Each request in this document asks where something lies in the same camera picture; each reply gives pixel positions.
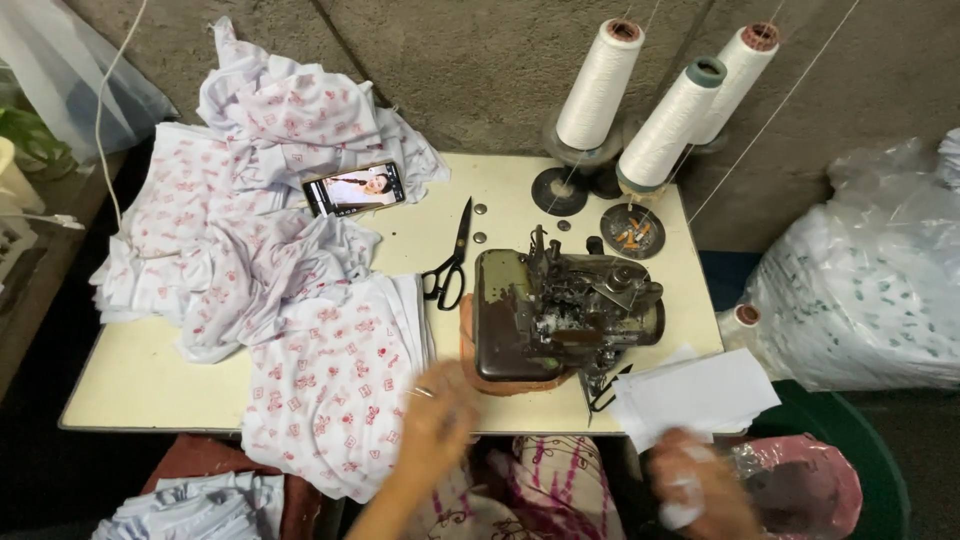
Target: smartphone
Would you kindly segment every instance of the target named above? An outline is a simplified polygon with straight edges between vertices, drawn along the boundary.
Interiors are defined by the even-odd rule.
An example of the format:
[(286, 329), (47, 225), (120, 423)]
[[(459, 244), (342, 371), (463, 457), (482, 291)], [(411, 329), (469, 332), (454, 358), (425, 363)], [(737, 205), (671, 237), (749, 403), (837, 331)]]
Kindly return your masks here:
[(379, 210), (407, 199), (399, 169), (393, 161), (309, 178), (300, 185), (314, 217)]

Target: hand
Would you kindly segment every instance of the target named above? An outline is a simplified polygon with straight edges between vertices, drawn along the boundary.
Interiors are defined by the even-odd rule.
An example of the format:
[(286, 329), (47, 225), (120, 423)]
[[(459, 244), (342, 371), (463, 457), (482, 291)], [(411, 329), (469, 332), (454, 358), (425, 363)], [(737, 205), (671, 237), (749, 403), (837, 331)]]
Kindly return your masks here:
[(474, 390), (467, 385), (458, 361), (431, 366), (415, 384), (434, 397), (410, 395), (403, 416), (403, 436), (394, 466), (394, 481), (413, 496), (426, 496), (456, 467), (476, 425)]
[(652, 450), (650, 471), (654, 493), (665, 503), (687, 504), (686, 490), (671, 485), (674, 479), (692, 475), (703, 490), (704, 512), (682, 528), (694, 540), (753, 540), (762, 538), (747, 492), (730, 465), (690, 433), (672, 429)]

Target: green bucket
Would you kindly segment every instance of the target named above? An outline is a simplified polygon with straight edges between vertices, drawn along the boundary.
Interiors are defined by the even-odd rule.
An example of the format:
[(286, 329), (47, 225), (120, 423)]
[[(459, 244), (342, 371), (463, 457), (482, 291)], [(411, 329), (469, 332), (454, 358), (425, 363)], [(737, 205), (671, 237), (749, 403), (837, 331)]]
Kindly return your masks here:
[(810, 393), (792, 380), (774, 382), (782, 405), (756, 418), (748, 434), (774, 437), (810, 433), (835, 446), (856, 469), (863, 508), (848, 538), (901, 540), (909, 535), (910, 498), (887, 445), (867, 419), (833, 392)]

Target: concrete wall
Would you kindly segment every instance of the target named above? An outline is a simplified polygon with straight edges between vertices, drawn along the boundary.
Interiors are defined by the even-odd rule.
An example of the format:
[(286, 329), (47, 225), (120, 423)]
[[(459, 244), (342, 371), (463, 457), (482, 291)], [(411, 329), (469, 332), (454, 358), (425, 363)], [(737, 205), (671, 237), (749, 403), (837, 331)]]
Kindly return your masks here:
[[(113, 43), (140, 0), (66, 0)], [(374, 82), (441, 150), (538, 155), (540, 123), (565, 99), (600, 22), (630, 9), (647, 31), (624, 109), (644, 109), (706, 0), (322, 0)], [(768, 19), (786, 34), (728, 124), (727, 149), (697, 160), (681, 185), (688, 215), (706, 200), (797, 81), (853, 0), (717, 0), (688, 58)], [(187, 122), (215, 66), (206, 25), (356, 76), (308, 0), (153, 0), (128, 58)], [(857, 146), (960, 126), (960, 3), (863, 0), (787, 105), (693, 223), (701, 249), (762, 251), (828, 197), (823, 170)]]

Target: white table top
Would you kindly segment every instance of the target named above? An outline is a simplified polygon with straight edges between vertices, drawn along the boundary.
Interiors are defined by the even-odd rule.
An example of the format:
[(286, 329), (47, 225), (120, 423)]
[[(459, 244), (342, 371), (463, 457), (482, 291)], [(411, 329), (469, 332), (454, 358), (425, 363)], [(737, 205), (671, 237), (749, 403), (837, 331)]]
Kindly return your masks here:
[[(482, 251), (510, 248), (525, 253), (530, 231), (542, 224), (548, 238), (560, 239), (564, 253), (585, 253), (587, 237), (599, 234), (603, 211), (621, 201), (590, 196), (587, 207), (567, 217), (572, 228), (557, 229), (560, 218), (539, 210), (530, 197), (530, 184), (540, 171), (557, 166), (546, 158), (444, 154), (453, 170), (449, 184), (430, 184), (429, 194), (416, 205), (364, 216), (360, 223), (383, 234), (373, 269), (388, 275), (422, 272), (453, 252), (457, 225), (467, 198), (487, 205), (473, 215), (471, 234), (483, 232), (485, 244), (470, 242), (464, 272), (466, 291), (473, 290), (473, 261)], [(713, 307), (696, 248), (686, 225), (675, 185), (651, 206), (666, 229), (666, 243), (655, 257), (642, 261), (654, 281), (663, 285), (666, 327), (655, 346), (638, 347), (624, 355), (634, 371), (657, 365), (684, 343), (698, 353), (723, 350)], [(437, 355), (458, 357), (459, 311), (440, 311), (426, 303)], [(174, 350), (179, 329), (162, 318), (105, 325), (77, 382), (60, 425), (68, 430), (235, 431), (246, 407), (250, 354), (246, 349), (214, 365), (185, 362)], [(509, 398), (485, 396), (478, 427), (490, 433), (620, 433), (606, 412), (587, 408), (577, 378), (548, 392)]]

